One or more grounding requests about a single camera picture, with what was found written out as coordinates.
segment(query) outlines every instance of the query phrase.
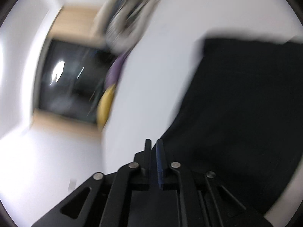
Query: silver screw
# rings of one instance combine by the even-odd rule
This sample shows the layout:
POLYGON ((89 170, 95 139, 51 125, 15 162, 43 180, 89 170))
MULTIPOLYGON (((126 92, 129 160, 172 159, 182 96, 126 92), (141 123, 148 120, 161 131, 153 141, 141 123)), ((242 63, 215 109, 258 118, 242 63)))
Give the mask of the silver screw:
POLYGON ((209 172, 206 173, 206 176, 207 176, 208 178, 214 178, 214 177, 216 176, 216 173, 213 172, 213 171, 209 171, 209 172))
POLYGON ((103 178, 103 174, 102 174, 102 173, 95 173, 95 174, 93 175, 93 178, 94 178, 95 180, 100 180, 100 179, 103 178))
POLYGON ((172 162, 171 163, 172 168, 179 168, 180 166, 181 166, 181 164, 179 162, 172 162))
POLYGON ((128 164, 129 168, 135 169, 139 166, 139 164, 137 162, 131 162, 128 164))

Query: black fabric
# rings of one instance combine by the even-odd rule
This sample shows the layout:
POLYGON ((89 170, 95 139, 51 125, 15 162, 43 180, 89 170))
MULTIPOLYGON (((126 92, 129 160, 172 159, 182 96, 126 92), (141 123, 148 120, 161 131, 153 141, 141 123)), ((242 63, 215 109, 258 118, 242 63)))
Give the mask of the black fabric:
POLYGON ((214 170, 265 213, 303 152, 303 46, 206 39, 179 113, 162 136, 192 170, 214 170))

